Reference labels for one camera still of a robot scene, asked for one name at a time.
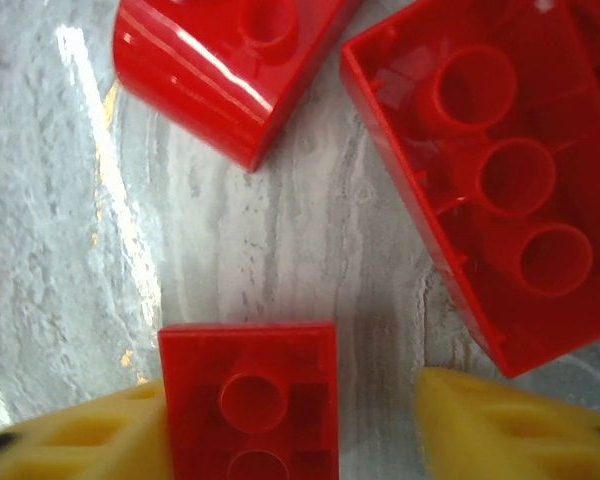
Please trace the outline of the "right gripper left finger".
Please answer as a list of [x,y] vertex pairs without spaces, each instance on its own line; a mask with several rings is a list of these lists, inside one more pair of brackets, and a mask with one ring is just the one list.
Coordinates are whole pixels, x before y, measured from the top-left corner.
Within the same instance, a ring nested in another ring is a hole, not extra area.
[[0,430],[0,480],[173,480],[163,381]]

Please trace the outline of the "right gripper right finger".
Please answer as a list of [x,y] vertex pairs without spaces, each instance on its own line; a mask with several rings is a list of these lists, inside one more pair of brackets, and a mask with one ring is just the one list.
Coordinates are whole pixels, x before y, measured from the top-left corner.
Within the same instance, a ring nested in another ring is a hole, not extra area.
[[600,480],[600,413],[446,368],[417,378],[430,480]]

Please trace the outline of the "red curved lego brick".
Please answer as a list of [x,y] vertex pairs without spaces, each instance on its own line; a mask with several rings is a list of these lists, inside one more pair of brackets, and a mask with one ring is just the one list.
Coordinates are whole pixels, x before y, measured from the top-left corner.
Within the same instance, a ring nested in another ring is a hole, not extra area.
[[121,84],[255,171],[364,0],[120,0]]

